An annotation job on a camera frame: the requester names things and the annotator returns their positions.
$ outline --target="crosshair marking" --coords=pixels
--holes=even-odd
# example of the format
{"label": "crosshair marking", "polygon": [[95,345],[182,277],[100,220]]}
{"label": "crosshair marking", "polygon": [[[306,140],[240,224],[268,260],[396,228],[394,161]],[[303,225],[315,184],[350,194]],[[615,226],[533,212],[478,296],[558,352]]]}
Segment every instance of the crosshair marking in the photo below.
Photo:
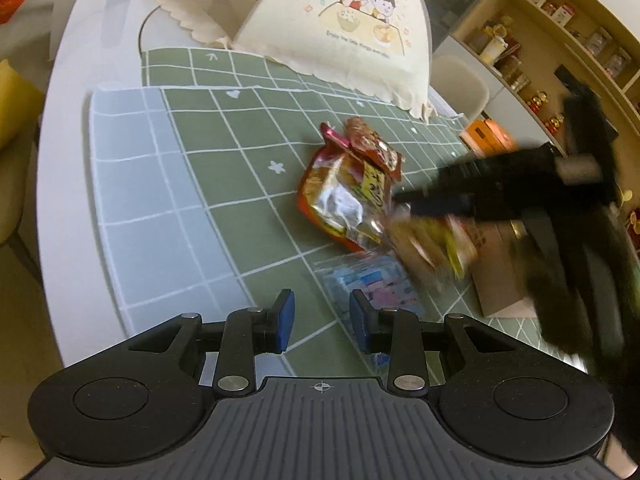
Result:
{"label": "crosshair marking", "polygon": [[321,394],[325,393],[329,388],[333,388],[333,386],[329,386],[325,382],[314,384],[314,389],[318,390]]}

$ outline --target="clear plastic bag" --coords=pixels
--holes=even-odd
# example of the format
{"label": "clear plastic bag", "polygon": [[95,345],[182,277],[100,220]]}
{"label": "clear plastic bag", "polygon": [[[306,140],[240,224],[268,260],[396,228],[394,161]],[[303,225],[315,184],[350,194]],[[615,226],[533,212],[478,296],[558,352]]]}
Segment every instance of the clear plastic bag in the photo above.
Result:
{"label": "clear plastic bag", "polygon": [[[352,290],[360,289],[375,309],[390,306],[424,315],[418,293],[402,264],[393,252],[374,251],[338,256],[318,262],[314,272],[324,288],[332,307],[346,331],[355,341],[349,313]],[[386,375],[389,356],[366,356],[369,370],[381,377]]]}

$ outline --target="shelving unit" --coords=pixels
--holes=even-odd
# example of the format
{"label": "shelving unit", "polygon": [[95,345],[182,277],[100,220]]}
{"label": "shelving unit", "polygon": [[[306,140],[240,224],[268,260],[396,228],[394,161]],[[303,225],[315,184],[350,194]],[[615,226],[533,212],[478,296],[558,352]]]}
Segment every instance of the shelving unit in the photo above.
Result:
{"label": "shelving unit", "polygon": [[[640,136],[640,114],[626,97],[623,89],[609,76],[584,45],[574,38],[566,28],[553,22],[551,16],[529,0],[511,1],[540,28],[547,31],[559,44],[562,44],[594,78],[600,81],[603,89],[608,93],[612,101],[619,106],[620,111],[625,115],[631,127],[636,130],[636,135]],[[639,76],[640,70],[637,70],[627,86],[631,86]]]}
{"label": "shelving unit", "polygon": [[[465,43],[460,43],[460,45],[462,47],[464,47],[464,49],[471,54],[473,57],[475,57],[480,63],[483,63],[482,60],[480,59],[480,56],[478,56],[478,54],[476,54],[473,50],[471,50]],[[549,140],[554,144],[554,146],[556,148],[558,148],[558,150],[560,150],[560,152],[565,155],[565,151],[564,151],[564,146],[558,142],[558,140],[549,133],[549,131],[545,128],[545,125],[543,124],[543,122],[540,120],[540,118],[533,113],[533,111],[531,110],[531,108],[529,108],[526,104],[526,102],[524,101],[524,99],[517,93],[514,92],[513,89],[511,89],[511,85],[509,83],[507,83],[503,78],[502,75],[500,74],[500,72],[498,72],[497,70],[491,68],[491,67],[487,67],[488,70],[491,70],[494,73],[495,78],[500,81],[500,83],[502,83],[502,85],[518,100],[518,102],[526,109],[526,111],[529,113],[529,115],[533,118],[533,120],[535,120],[538,123],[538,126],[540,126],[540,129],[542,129],[545,133],[545,135],[549,138]]]}
{"label": "shelving unit", "polygon": [[[620,170],[620,186],[631,189],[635,197],[625,209],[636,207],[640,204],[640,113],[636,108],[640,104],[640,40],[598,0],[550,1],[557,6],[568,3],[576,10],[567,26],[561,27],[553,22],[548,14],[529,0],[478,0],[458,22],[451,36],[466,45],[488,20],[502,14],[513,18],[511,31],[522,46],[518,58],[522,71],[531,79],[531,85],[516,96],[517,101],[512,102],[514,105],[519,102],[531,116],[524,101],[537,91],[545,91],[549,102],[539,111],[540,116],[534,117],[545,133],[543,121],[562,111],[562,101],[568,95],[554,75],[556,69],[563,65],[575,78],[587,83],[600,96],[603,111],[618,132],[613,146]],[[613,42],[599,56],[593,57],[582,42],[598,27],[603,27]],[[614,80],[602,65],[619,47],[629,53],[632,62]],[[465,47],[460,55],[467,56],[469,63],[476,65],[478,70],[484,70],[478,63],[479,57],[471,49]],[[490,67],[486,70],[507,87],[495,70]],[[522,114],[529,120],[524,111]],[[516,124],[512,121],[512,128],[517,129]],[[554,141],[564,145],[563,134]]]}

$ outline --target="orange box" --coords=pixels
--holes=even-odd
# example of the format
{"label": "orange box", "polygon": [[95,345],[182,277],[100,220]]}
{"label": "orange box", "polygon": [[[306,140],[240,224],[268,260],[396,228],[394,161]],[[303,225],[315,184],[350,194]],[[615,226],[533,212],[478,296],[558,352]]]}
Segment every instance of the orange box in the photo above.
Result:
{"label": "orange box", "polygon": [[516,150],[516,144],[507,131],[488,119],[471,123],[461,138],[479,155],[497,155]]}

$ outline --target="snack bag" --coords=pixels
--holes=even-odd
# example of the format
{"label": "snack bag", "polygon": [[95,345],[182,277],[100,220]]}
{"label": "snack bag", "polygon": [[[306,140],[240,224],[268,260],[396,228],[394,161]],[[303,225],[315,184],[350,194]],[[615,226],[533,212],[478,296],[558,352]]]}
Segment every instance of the snack bag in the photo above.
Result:
{"label": "snack bag", "polygon": [[[344,325],[355,341],[349,311],[350,294],[361,290],[373,308],[402,308],[416,316],[424,315],[417,291],[406,271],[392,251],[359,252],[337,256],[313,266],[323,290]],[[377,376],[386,375],[389,355],[377,353],[365,356],[370,371]]]}
{"label": "snack bag", "polygon": [[450,216],[416,218],[396,211],[384,225],[398,259],[421,284],[435,290],[454,276],[462,278],[478,254],[462,224]]}
{"label": "snack bag", "polygon": [[383,170],[396,182],[402,179],[402,154],[389,146],[361,117],[344,123],[349,142],[355,153]]}
{"label": "snack bag", "polygon": [[372,250],[382,241],[380,218],[389,212],[391,184],[396,171],[399,174],[401,155],[377,134],[373,136],[373,130],[362,119],[354,119],[358,119],[355,127],[359,129],[353,129],[351,135],[358,150],[351,139],[321,124],[325,145],[316,152],[302,177],[298,207],[350,250]]}

